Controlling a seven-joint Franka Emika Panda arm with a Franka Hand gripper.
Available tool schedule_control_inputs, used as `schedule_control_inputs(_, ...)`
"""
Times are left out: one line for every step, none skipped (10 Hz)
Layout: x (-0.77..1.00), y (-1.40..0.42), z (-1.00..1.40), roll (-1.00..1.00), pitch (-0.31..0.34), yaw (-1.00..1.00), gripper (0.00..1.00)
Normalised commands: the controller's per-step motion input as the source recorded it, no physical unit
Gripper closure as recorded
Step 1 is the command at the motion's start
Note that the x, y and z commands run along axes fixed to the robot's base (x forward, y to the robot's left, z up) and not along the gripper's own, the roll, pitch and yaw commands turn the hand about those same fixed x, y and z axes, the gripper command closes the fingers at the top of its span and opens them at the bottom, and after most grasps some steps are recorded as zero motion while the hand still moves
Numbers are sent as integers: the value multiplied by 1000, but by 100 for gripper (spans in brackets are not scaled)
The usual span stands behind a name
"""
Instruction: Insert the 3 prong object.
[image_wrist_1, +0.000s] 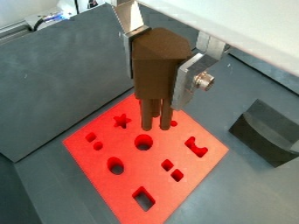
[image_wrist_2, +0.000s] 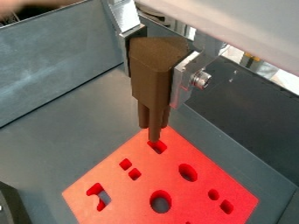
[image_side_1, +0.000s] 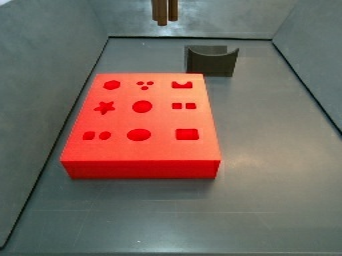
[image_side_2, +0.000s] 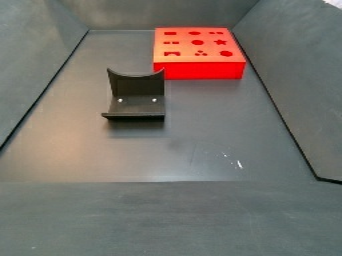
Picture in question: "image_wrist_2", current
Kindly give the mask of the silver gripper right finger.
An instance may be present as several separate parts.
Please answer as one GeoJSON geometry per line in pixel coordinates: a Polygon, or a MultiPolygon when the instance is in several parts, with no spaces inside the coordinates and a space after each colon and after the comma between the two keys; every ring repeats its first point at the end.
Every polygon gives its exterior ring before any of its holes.
{"type": "Polygon", "coordinates": [[[208,86],[210,74],[205,67],[224,52],[224,42],[206,34],[196,34],[192,44],[194,49],[172,70],[169,106],[173,109],[189,99],[193,88],[202,90],[208,86]]]}

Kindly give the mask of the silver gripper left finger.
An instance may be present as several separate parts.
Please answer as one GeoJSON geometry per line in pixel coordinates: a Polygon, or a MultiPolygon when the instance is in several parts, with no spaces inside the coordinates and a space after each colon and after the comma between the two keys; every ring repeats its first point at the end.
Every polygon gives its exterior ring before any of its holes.
{"type": "Polygon", "coordinates": [[[129,76],[129,39],[146,36],[146,28],[140,22],[134,0],[101,0],[106,15],[116,30],[122,53],[125,75],[129,76]]]}

